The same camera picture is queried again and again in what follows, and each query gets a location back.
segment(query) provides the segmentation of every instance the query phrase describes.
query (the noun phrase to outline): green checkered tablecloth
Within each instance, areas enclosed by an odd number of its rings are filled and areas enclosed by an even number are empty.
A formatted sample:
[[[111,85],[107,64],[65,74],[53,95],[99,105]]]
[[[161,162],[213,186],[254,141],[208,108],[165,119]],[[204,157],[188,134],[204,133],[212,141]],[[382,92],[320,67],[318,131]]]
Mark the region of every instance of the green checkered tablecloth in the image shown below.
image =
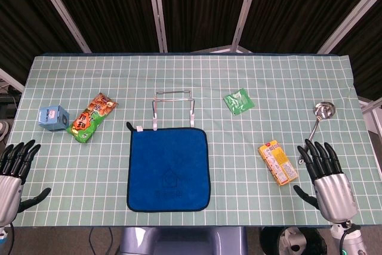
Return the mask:
[[[247,90],[255,107],[233,116],[223,97]],[[211,200],[199,212],[135,213],[126,205],[130,132],[152,128],[155,91],[192,90],[195,127],[208,138]],[[119,106],[87,144],[67,132],[38,126],[38,109],[61,105],[71,120],[99,92]],[[279,187],[257,148],[277,140],[313,193],[297,145],[308,137],[317,102],[337,107],[315,140],[332,143],[359,206],[354,221],[382,223],[382,182],[363,122],[349,58],[336,56],[121,56],[36,57],[14,121],[10,143],[42,145],[23,199],[51,187],[38,206],[19,214],[17,226],[327,225],[319,211]],[[189,125],[187,103],[158,104],[158,125]]]

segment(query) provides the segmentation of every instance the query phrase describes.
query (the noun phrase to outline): green snack bag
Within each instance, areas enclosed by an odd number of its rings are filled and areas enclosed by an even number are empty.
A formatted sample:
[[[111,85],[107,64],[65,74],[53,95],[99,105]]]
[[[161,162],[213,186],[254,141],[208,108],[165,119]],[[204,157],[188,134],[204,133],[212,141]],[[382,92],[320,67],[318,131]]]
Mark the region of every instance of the green snack bag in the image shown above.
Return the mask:
[[[255,106],[244,89],[224,97],[224,101],[234,116]]]
[[[72,134],[80,143],[86,143],[103,119],[105,119],[116,105],[117,103],[111,101],[110,98],[99,93],[66,131]]]

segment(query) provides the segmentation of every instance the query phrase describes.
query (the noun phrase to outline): blue towel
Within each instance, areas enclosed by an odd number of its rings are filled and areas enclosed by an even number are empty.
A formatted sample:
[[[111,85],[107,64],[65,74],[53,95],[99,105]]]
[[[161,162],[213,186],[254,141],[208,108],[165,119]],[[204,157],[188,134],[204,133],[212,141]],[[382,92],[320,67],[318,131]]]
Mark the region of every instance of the blue towel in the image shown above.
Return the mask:
[[[133,211],[199,211],[210,201],[207,136],[198,128],[131,131],[127,206]]]

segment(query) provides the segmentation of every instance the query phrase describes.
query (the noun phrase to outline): small blue box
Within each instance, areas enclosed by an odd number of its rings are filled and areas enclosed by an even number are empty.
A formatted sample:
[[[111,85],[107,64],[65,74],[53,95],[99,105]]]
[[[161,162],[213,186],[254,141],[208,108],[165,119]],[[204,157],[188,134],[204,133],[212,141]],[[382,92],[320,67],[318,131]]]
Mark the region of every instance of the small blue box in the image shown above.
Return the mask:
[[[40,107],[38,125],[49,131],[65,130],[69,126],[69,113],[61,106]]]

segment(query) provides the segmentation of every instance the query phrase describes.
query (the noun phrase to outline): yellow box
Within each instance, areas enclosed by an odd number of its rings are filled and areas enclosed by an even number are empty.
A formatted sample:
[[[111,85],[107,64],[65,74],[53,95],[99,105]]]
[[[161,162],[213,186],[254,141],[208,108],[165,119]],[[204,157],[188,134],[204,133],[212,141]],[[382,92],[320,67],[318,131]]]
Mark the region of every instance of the yellow box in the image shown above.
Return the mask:
[[[298,178],[293,165],[276,140],[260,146],[258,152],[266,162],[278,185],[285,185]]]

